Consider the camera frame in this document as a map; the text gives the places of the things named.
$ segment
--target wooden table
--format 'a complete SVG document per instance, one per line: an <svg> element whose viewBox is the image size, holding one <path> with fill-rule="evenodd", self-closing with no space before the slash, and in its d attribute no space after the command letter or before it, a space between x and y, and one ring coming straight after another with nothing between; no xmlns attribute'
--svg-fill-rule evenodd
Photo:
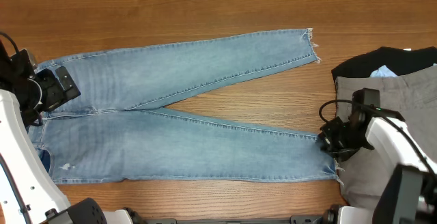
<svg viewBox="0 0 437 224"><path fill-rule="evenodd" d="M305 27L314 28L320 64L220 88L169 107L317 132L322 125L320 105L335 98L330 70L380 46L437 45L437 0L0 1L1 30L20 48L31 50L38 61L87 51ZM326 116L333 115L334 107L329 107ZM287 217L320 214L331 204L344 203L335 181L125 181L60 189L72 204L93 197L104 210L129 206L147 218Z"/></svg>

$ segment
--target light blue denim pants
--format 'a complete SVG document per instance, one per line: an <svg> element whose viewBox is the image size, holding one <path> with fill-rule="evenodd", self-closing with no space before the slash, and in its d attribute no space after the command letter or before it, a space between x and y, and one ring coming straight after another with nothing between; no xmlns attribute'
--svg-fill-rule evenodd
<svg viewBox="0 0 437 224"><path fill-rule="evenodd" d="M130 180L336 179L316 134L192 115L165 105L317 61L311 29L62 57L82 95L29 136L57 184Z"/></svg>

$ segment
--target white patch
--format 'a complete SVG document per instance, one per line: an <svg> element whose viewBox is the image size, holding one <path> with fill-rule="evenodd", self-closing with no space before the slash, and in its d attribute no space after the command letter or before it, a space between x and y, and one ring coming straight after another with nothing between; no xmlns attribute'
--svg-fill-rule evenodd
<svg viewBox="0 0 437 224"><path fill-rule="evenodd" d="M70 163L66 163L62 167L59 167L59 168L63 169L63 170L68 170L70 168Z"/></svg>

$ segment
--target black cloth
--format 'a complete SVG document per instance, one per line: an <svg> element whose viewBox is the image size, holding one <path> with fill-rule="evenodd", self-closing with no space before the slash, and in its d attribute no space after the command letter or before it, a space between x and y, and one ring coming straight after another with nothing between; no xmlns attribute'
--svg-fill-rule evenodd
<svg viewBox="0 0 437 224"><path fill-rule="evenodd" d="M346 60L331 72L335 83L338 76L367 78L383 65L400 76L423 70L433 64L437 64L437 48L435 47L405 51L383 46L378 50Z"/></svg>

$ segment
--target blue jeans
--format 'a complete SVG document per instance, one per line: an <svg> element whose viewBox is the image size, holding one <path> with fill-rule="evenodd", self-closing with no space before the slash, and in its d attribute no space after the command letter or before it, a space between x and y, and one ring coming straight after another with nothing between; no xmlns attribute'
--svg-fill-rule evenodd
<svg viewBox="0 0 437 224"><path fill-rule="evenodd" d="M192 115L163 106L317 61L310 29L62 57L82 95L29 136L57 184L130 180L336 179L318 138Z"/></svg>

